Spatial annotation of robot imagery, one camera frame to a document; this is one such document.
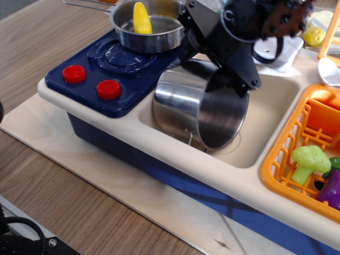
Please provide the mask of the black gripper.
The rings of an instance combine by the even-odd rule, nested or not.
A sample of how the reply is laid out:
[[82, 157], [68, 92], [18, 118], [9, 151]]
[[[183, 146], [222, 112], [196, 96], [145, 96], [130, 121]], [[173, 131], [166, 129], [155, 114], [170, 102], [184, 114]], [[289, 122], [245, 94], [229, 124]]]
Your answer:
[[234, 36], [224, 21], [224, 14], [216, 13], [197, 1], [187, 1], [178, 20], [184, 27], [184, 37], [178, 58], [185, 64], [198, 53], [205, 54], [217, 67], [210, 76], [207, 93], [231, 91], [241, 98], [261, 86], [253, 61], [253, 41]]

